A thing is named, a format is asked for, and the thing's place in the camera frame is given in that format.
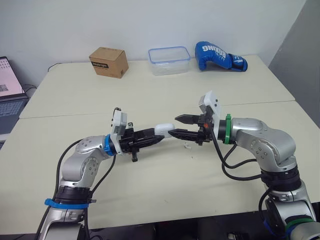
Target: cardboard box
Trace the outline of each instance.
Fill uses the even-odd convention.
[[[128,70],[128,61],[124,50],[99,47],[90,56],[91,64],[98,75],[122,78]]]

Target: plastic container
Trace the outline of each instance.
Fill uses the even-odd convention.
[[[156,76],[180,74],[189,70],[190,54],[184,46],[149,49],[149,62]]]

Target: laptop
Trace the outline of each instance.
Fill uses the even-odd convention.
[[[11,132],[28,99],[7,57],[0,57],[0,134]]]

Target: green ring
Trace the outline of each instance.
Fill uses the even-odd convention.
[[[288,222],[288,224],[285,226],[285,231],[287,231],[288,228],[290,228],[293,225],[309,223],[309,222],[314,222],[314,221],[312,219],[310,219],[310,218],[299,218],[299,219],[296,219],[296,220],[292,220],[292,221]]]
[[[231,114],[228,113],[225,117],[226,125],[225,125],[225,138],[224,144],[229,144],[230,141],[230,131],[231,131]]]

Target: boxing glove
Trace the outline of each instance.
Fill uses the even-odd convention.
[[[195,45],[195,58],[199,69],[202,71],[206,69],[207,61],[212,61],[222,68],[238,72],[244,72],[248,68],[248,63],[243,57],[226,53],[220,47],[208,41],[200,41]]]

